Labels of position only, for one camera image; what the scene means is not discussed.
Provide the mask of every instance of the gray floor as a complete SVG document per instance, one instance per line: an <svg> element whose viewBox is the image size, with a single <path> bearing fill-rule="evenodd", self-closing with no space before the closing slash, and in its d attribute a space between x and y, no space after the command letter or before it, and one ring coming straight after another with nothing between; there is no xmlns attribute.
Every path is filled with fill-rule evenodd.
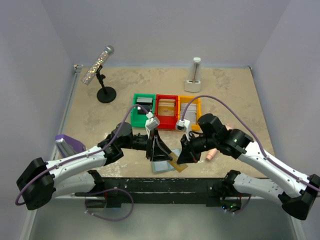
<svg viewBox="0 0 320 240"><path fill-rule="evenodd" d="M122 208L105 217L124 216ZM238 215L204 205L136 204L132 215L109 222L84 214L83 199L55 199L38 210L32 240L295 240L291 219L278 206L253 199Z"/></svg>

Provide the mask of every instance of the wall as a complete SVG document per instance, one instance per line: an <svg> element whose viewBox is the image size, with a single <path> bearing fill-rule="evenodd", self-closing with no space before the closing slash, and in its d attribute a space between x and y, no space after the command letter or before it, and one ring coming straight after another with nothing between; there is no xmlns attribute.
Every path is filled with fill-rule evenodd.
<svg viewBox="0 0 320 240"><path fill-rule="evenodd" d="M276 156L320 175L320 1L292 0L253 66L253 77ZM319 239L320 201L303 222Z"/></svg>
<svg viewBox="0 0 320 240"><path fill-rule="evenodd" d="M290 0L42 0L74 64L252 65Z"/></svg>
<svg viewBox="0 0 320 240"><path fill-rule="evenodd" d="M26 207L14 204L16 180L37 157L48 160L73 65L40 0L0 8L0 236L16 240Z"/></svg>

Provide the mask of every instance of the black round base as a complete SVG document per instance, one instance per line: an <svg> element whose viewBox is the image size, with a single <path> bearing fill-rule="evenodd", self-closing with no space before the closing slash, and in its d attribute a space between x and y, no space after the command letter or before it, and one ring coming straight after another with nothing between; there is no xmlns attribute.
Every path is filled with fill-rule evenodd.
<svg viewBox="0 0 320 240"><path fill-rule="evenodd" d="M114 88L112 88L110 86L105 86L104 89L106 90L106 94L105 94L103 88L101 88L96 93L96 97L98 98L100 103L103 103L103 104L111 103L113 100L115 100L115 98L117 96L117 92Z"/></svg>

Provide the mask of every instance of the colorful bin set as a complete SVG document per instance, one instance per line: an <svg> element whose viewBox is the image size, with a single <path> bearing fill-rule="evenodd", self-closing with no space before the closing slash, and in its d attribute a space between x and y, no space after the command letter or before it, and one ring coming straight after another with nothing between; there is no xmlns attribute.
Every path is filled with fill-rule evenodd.
<svg viewBox="0 0 320 240"><path fill-rule="evenodd" d="M181 104L182 103L189 103L194 96L181 96L181 95L163 95L163 94L144 94L144 93L135 93L133 96L133 104L137 103L138 98L152 98L152 112L155 114L155 116L159 119L160 125L157 127L158 129L168 129L173 130L176 128L176 123L180 119L180 114L183 113L180 112ZM175 100L175 113L174 116L162 116L158 115L158 104L160 99L173 99ZM196 120L198 122L198 119L201 117L201 100L200 98L194 100L192 102L193 104L196 104ZM138 110L135 107L131 111L131 125L134 128L144 128L146 124L147 117L142 114L138 114ZM193 131L199 131L200 127L197 124L193 124L191 126Z"/></svg>

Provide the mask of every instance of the beige tabletop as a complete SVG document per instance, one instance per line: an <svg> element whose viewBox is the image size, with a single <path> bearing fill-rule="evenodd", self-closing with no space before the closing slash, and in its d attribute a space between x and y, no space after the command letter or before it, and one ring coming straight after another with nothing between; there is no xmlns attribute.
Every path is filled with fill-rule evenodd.
<svg viewBox="0 0 320 240"><path fill-rule="evenodd" d="M80 78L87 72L83 68ZM120 123L133 103L134 93L168 95L212 95L224 101L257 134L264 148L274 153L264 115L260 106L255 84L248 68L203 68L202 91L190 93L184 91L187 68L103 68L106 86L116 90L116 99L107 104L97 100L97 91L101 88L94 79L90 85L79 82L66 122L64 134L85 144L89 149L102 141ZM248 132L237 119L220 103L203 98L202 114L212 113L223 124ZM146 134L143 128L134 128L133 133ZM179 131L160 130L161 139L171 148L181 148ZM103 177L224 177L229 170L238 170L253 177L263 174L253 167L218 153L215 158L205 161L206 153L198 163L188 164L183 172L169 171L153 173L151 163L145 158L144 151L123 149L124 157L98 169Z"/></svg>

